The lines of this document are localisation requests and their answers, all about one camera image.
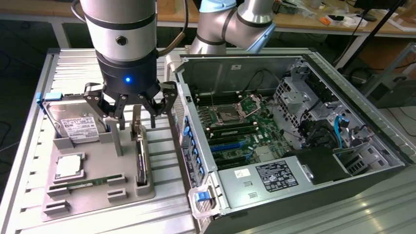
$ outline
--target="blue tab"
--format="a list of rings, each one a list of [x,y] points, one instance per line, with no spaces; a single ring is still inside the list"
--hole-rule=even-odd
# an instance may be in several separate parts
[[[194,194],[194,199],[196,202],[201,202],[201,201],[209,201],[210,197],[209,197],[209,192],[197,192]]]
[[[45,101],[60,101],[61,98],[62,98],[61,92],[45,94]]]
[[[202,0],[200,12],[210,13],[225,11],[236,6],[234,0]]]
[[[41,103],[41,93],[40,92],[36,93],[36,103],[37,104]]]
[[[189,130],[190,130],[190,127],[186,126],[186,127],[184,128],[184,130],[182,130],[182,134],[184,134],[184,135],[188,135]]]

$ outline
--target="blue latch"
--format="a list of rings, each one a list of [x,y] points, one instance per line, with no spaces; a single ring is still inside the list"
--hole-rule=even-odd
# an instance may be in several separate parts
[[[186,127],[184,128],[182,134],[184,134],[184,135],[188,135],[189,130],[190,130],[190,127],[189,127],[189,126],[186,126]]]
[[[197,192],[194,194],[194,200],[196,202],[201,202],[201,201],[209,201],[210,199],[210,196],[209,196],[209,192],[205,191],[205,192]]]
[[[36,93],[36,103],[41,104],[41,93],[40,92]]]

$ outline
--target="floor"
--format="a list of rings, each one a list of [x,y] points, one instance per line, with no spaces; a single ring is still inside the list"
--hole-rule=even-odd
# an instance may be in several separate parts
[[[68,23],[64,26],[72,47],[92,48],[85,25]],[[157,28],[158,47],[169,44],[178,30],[178,28]],[[186,35],[178,47],[192,43],[196,29],[188,29]],[[274,33],[266,47],[314,48],[328,61],[333,61],[340,50],[344,50],[348,40],[348,36],[329,38],[326,35]],[[0,197],[25,125],[46,49],[56,47],[57,42],[48,23],[0,20],[0,141],[4,138],[4,142],[0,142]],[[358,60],[352,67],[357,66],[362,66]]]

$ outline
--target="blue cable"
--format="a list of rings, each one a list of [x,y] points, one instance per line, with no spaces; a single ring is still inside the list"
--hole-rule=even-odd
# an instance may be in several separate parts
[[[337,140],[338,140],[338,145],[340,147],[342,148],[342,140],[341,140],[341,137],[340,137],[340,133],[338,133],[338,121],[344,119],[342,116],[337,116],[336,117],[336,120],[333,122],[333,129],[334,129],[334,132],[336,132],[336,135],[337,135]]]

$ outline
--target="circuit board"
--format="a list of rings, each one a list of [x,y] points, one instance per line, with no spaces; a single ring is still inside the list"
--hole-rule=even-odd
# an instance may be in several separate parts
[[[268,146],[270,160],[292,150],[258,97],[245,95],[238,103],[200,106],[197,112],[202,125],[210,129],[206,138],[218,170],[261,162],[256,154],[261,146]],[[246,127],[252,130],[245,134],[241,129]],[[221,136],[212,131],[214,128],[221,128]]]

